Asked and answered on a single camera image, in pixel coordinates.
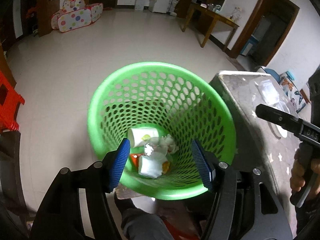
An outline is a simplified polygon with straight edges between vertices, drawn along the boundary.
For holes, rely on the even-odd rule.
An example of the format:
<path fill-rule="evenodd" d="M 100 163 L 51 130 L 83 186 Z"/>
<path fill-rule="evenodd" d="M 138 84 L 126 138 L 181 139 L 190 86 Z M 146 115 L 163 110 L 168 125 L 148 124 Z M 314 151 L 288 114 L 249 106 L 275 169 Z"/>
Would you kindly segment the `person's right hand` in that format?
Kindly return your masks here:
<path fill-rule="evenodd" d="M 290 187 L 293 192 L 299 192 L 305 185 L 305 179 L 303 178 L 305 168 L 301 165 L 301 163 L 298 160 L 300 154 L 301 150 L 297 149 L 294 156 L 295 161 L 291 170 Z M 307 196 L 307 200 L 314 199 L 319 195 L 319 159 L 312 160 L 311 169 L 315 174 L 318 175 L 318 177 Z"/>

